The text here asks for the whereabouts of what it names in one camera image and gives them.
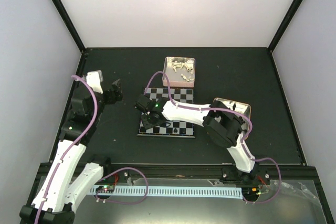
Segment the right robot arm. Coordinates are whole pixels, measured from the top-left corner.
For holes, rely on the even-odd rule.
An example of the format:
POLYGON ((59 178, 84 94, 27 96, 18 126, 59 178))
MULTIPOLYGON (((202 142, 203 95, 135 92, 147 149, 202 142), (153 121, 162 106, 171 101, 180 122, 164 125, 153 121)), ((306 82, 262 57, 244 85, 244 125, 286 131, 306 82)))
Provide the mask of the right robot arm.
POLYGON ((166 121, 182 121, 204 128, 210 139, 225 148, 234 160, 239 179, 250 184, 258 177, 259 162, 245 142, 253 129, 250 117, 227 106, 223 99, 215 98, 211 104, 190 104, 170 98, 150 99, 141 94, 134 107, 141 112, 146 129, 166 121))

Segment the black and grey chessboard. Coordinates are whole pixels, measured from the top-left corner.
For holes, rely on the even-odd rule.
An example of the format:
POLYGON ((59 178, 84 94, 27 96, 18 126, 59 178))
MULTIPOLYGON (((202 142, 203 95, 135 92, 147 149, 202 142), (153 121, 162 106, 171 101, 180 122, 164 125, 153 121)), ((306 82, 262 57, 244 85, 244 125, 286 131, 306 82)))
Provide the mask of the black and grey chessboard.
MULTIPOLYGON (((172 98, 177 102, 193 103, 194 92, 190 88, 172 88, 172 98)), ((156 101, 161 98, 169 97, 168 88, 148 88, 146 96, 156 101)), ((167 121, 166 127, 156 126, 152 129, 146 130, 140 121, 139 131, 137 136, 155 136, 155 137, 185 137, 194 138, 194 125, 192 123, 182 121, 167 121), (174 128, 177 128, 177 133, 173 133, 174 128), (180 133, 180 129, 186 129, 185 134, 180 133)))

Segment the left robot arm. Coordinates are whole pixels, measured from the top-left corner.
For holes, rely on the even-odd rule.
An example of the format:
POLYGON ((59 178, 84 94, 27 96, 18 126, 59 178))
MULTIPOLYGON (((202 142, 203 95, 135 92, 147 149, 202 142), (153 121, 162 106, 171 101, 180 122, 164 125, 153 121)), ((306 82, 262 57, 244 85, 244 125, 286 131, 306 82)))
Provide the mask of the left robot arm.
POLYGON ((123 99, 121 81, 116 80, 103 89, 101 79, 74 76, 74 80, 79 84, 73 91, 61 127, 54 161, 32 203, 22 206, 19 216, 23 223, 73 223, 75 213, 91 187, 99 180, 106 182, 112 177, 111 159, 95 155, 73 179, 104 107, 123 99))

